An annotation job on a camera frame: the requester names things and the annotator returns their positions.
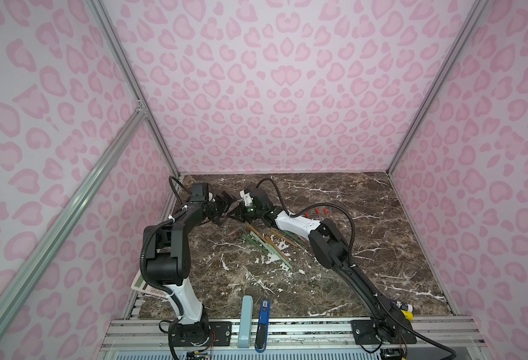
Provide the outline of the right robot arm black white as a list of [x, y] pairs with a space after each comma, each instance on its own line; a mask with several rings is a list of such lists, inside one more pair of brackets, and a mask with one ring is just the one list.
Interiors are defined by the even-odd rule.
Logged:
[[[329, 219], [316, 220], [306, 216], [315, 208], [331, 207], [341, 212], [350, 225], [350, 240], [345, 240], [337, 224]], [[355, 343], [382, 346], [384, 344], [408, 345], [417, 343], [411, 320], [397, 303], [386, 297], [361, 271], [352, 254], [355, 240], [355, 224], [344, 208], [329, 202], [318, 202], [292, 213], [284, 203], [275, 205], [265, 190], [252, 187], [241, 192], [240, 205], [236, 208], [239, 218], [250, 223], [261, 220], [271, 229], [291, 232], [306, 237], [316, 261], [326, 269], [337, 273], [368, 310], [369, 319], [361, 321], [354, 331]]]

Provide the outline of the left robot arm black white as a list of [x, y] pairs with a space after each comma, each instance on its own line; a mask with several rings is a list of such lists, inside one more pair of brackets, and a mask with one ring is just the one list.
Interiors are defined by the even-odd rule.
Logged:
[[189, 198], [163, 222], [145, 228], [139, 271], [152, 289], [164, 292], [175, 312], [174, 320], [162, 320], [160, 332], [178, 346], [228, 346], [232, 324], [211, 322], [191, 282], [192, 259], [188, 236], [204, 222], [223, 223], [236, 199], [225, 191], [214, 193], [207, 183], [193, 184]]

